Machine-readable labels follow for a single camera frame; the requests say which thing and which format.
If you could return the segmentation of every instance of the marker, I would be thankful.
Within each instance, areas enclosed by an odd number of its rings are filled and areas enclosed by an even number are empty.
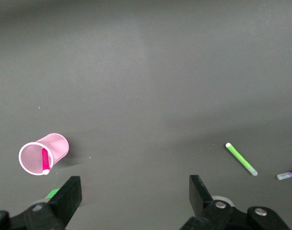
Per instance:
[[[258,172],[251,166],[251,164],[248,163],[247,160],[233,147],[232,144],[227,143],[226,148],[239,160],[239,162],[244,165],[245,168],[247,168],[248,171],[254,176],[258,175]]]
[[[278,180],[283,180],[283,179],[287,179],[287,178],[290,178],[290,177],[292,177],[292,171],[285,172],[285,173],[277,175]]]
[[[48,175],[50,172],[48,152],[45,148],[42,148],[42,163],[43,163],[43,174]]]
[[[53,189],[46,197],[46,198],[53,198],[54,195],[60,190],[60,188]]]

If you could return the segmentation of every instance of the white marker cap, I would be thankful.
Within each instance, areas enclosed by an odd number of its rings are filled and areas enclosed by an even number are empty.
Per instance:
[[[292,177],[292,174],[290,172],[286,172],[286,173],[282,173],[282,174],[277,175],[278,180],[283,180],[283,179],[287,179],[290,177]]]
[[[258,175],[258,172],[257,170],[255,170],[252,166],[248,169],[248,171],[250,171],[250,173],[254,176],[257,176]]]
[[[43,170],[43,174],[44,174],[44,175],[48,175],[49,173],[50,173],[50,170],[49,170],[49,169],[44,169],[44,170]]]

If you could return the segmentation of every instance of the green marker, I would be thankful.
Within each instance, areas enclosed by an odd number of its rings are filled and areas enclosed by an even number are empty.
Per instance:
[[[60,188],[56,188],[52,190],[45,198],[53,198],[54,195],[60,190]]]
[[[254,176],[258,175],[258,172],[248,163],[247,160],[233,147],[232,144],[227,143],[226,148],[244,165],[245,168],[250,171],[250,173]]]

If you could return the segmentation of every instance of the plastic cup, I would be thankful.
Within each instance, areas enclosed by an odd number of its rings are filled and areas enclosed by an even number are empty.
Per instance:
[[[43,173],[42,148],[48,152],[50,170],[69,150],[68,141],[58,133],[48,134],[46,137],[25,144],[19,153],[18,159],[23,169],[32,175],[45,175]]]

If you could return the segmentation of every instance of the pink marker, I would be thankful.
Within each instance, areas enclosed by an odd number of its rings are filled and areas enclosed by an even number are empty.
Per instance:
[[[43,174],[48,175],[50,172],[48,152],[45,148],[42,148],[42,161],[43,161]]]

